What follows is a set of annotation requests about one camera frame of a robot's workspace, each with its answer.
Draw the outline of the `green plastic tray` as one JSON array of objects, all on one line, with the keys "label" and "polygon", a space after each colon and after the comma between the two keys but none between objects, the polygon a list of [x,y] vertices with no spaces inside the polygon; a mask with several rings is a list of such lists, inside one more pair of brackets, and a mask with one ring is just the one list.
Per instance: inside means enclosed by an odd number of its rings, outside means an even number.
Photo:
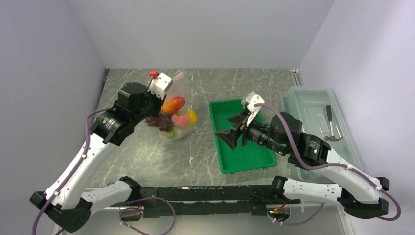
[{"label": "green plastic tray", "polygon": [[[215,101],[209,104],[209,112],[212,120],[213,131],[231,129],[232,123],[227,118],[242,112],[241,99]],[[215,136],[220,170],[224,174],[236,172],[266,169],[277,165],[273,151],[249,141],[241,146],[242,137],[239,137],[235,150],[219,137]]]}]

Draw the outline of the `dark purple grapes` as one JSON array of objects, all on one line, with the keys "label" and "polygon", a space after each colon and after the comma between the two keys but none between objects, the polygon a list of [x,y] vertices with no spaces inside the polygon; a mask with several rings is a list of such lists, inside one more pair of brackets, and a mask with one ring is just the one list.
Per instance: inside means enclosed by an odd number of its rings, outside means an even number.
[{"label": "dark purple grapes", "polygon": [[149,127],[158,128],[161,132],[171,132],[174,124],[172,122],[172,115],[160,112],[158,117],[149,116],[145,119],[145,123]]}]

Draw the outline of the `red orange mango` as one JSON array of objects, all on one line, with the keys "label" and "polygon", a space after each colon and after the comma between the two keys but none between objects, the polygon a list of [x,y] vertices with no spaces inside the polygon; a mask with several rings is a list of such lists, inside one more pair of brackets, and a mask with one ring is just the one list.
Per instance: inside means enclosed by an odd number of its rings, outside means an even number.
[{"label": "red orange mango", "polygon": [[161,111],[166,114],[174,114],[177,113],[182,107],[184,107],[186,104],[186,100],[184,97],[174,97],[168,102],[164,103],[164,105],[161,107]]}]

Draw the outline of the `yellow lemon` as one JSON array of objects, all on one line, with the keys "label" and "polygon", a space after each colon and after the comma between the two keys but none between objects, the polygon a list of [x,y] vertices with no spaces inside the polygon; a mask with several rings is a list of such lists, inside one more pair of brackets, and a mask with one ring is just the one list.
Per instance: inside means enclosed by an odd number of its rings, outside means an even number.
[{"label": "yellow lemon", "polygon": [[197,122],[197,119],[198,119],[198,116],[197,116],[196,112],[193,109],[188,108],[186,110],[186,114],[188,115],[188,125],[189,126],[194,125]]}]

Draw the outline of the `clear zip top bag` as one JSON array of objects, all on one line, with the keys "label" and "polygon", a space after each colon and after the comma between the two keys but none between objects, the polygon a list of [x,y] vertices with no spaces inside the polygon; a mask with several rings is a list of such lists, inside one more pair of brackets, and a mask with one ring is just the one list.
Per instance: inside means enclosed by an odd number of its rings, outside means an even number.
[{"label": "clear zip top bag", "polygon": [[147,126],[153,128],[159,138],[165,141],[186,136],[198,119],[190,102],[189,79],[184,72],[180,72],[172,78],[172,82],[159,116],[145,119]]}]

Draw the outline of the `pink peach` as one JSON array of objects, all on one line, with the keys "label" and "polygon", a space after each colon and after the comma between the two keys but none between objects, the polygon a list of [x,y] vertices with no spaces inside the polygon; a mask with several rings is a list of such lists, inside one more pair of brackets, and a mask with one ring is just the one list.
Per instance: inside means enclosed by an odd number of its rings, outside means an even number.
[{"label": "pink peach", "polygon": [[178,113],[173,114],[171,117],[173,125],[178,129],[186,129],[190,126],[189,120],[190,116],[187,113],[179,115]]}]

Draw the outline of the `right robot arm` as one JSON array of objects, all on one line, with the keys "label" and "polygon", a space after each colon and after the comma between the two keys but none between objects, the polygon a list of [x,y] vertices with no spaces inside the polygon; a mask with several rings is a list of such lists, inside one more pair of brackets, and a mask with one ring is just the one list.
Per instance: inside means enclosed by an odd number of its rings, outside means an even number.
[{"label": "right robot arm", "polygon": [[385,199],[389,181],[384,177],[371,177],[341,157],[321,138],[302,132],[302,122],[287,112],[273,116],[269,124],[257,121],[249,111],[228,118],[229,130],[215,134],[227,146],[256,143],[282,156],[289,163],[316,172],[328,178],[329,184],[307,183],[276,176],[269,196],[275,203],[283,201],[314,201],[342,207],[360,219],[386,218],[389,203]]}]

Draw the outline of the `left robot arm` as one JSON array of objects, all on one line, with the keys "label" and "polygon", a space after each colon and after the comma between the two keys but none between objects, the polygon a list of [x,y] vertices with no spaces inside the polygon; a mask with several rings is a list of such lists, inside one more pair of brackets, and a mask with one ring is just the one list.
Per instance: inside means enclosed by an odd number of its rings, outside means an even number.
[{"label": "left robot arm", "polygon": [[122,177],[111,186],[85,192],[92,175],[110,153],[134,132],[135,126],[157,116],[172,80],[154,79],[150,85],[125,84],[112,107],[93,112],[96,120],[86,123],[86,140],[64,173],[45,191],[32,194],[30,202],[46,214],[62,231],[76,232],[99,210],[125,202],[140,201],[141,186]]}]

